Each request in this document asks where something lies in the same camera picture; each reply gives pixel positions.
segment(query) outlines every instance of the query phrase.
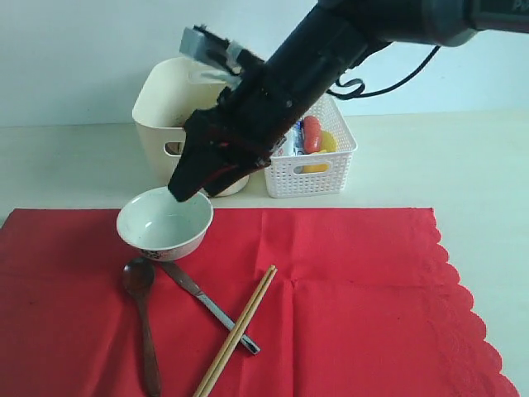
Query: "spoon handle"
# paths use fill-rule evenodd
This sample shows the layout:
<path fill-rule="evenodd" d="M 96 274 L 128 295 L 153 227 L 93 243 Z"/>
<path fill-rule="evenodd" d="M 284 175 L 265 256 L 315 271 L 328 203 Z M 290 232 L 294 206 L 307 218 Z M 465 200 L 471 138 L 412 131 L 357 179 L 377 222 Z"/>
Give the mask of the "spoon handle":
<path fill-rule="evenodd" d="M 143 332 L 143 376 L 145 387 L 150 397 L 160 397 L 161 384 L 158 361 L 156 360 L 155 344 L 150 334 L 149 316 L 147 314 L 146 299 L 136 300 L 141 318 L 141 329 Z"/>

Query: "robotic arm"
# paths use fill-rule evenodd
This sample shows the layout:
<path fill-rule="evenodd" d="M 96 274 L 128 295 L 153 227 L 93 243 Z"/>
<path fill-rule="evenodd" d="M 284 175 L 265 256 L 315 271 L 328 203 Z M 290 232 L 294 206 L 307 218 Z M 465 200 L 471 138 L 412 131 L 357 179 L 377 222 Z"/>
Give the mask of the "robotic arm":
<path fill-rule="evenodd" d="M 529 0 L 319 0 L 268 61 L 202 26 L 180 51 L 231 75 L 185 122 L 169 182 L 178 201 L 219 194 L 270 164 L 284 134 L 348 70 L 393 42 L 459 46 L 478 31 L 529 33 Z"/>

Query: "white table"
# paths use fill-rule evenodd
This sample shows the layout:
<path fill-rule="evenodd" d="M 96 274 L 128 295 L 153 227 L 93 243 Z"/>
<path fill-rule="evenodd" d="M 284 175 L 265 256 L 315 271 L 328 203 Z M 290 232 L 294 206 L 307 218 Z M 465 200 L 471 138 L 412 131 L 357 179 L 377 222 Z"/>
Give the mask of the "white table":
<path fill-rule="evenodd" d="M 262 174 L 217 208 L 433 207 L 503 373 L 529 395 L 529 115 L 352 117 L 346 191 L 273 199 Z M 155 186 L 132 125 L 0 129 L 0 221 L 16 207 L 115 208 Z"/>

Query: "chopsticks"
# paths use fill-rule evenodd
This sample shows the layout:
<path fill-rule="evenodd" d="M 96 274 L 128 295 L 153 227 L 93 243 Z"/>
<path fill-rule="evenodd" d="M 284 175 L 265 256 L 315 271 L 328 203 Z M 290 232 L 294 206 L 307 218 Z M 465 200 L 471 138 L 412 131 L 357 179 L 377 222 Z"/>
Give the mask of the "chopsticks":
<path fill-rule="evenodd" d="M 242 311 L 241 316 L 237 319 L 235 326 L 224 341 L 221 350 L 217 353 L 215 360 L 213 360 L 213 363 L 207 370 L 206 375 L 200 382 L 200 385 L 198 386 L 197 391 L 195 391 L 193 397 L 207 397 L 211 393 L 213 386 L 224 370 L 224 367 L 226 366 L 240 339 L 242 338 L 242 335 L 248 327 L 248 324 L 250 324 L 257 307 L 261 303 L 263 296 L 265 296 L 265 292 L 270 286 L 270 283 L 272 282 L 272 279 L 274 278 L 277 271 L 278 270 L 274 265 L 272 265 L 266 271 L 263 278 L 259 282 L 259 285 L 257 285 L 254 293 L 251 295 L 250 300 L 246 304 L 245 309 Z"/>

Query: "red paper napkin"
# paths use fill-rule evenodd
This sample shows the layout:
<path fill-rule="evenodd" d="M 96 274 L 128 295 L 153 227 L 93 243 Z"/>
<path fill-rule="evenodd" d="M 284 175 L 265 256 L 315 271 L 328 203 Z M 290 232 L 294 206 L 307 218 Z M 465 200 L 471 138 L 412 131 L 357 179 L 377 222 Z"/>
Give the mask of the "red paper napkin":
<path fill-rule="evenodd" d="M 116 210 L 17 210 L 0 231 L 0 395 L 141 396 L 136 256 Z M 279 268 L 212 397 L 515 396 L 430 209 L 217 210 L 179 264 L 235 320 Z M 163 395 L 190 396 L 227 330 L 160 269 Z"/>

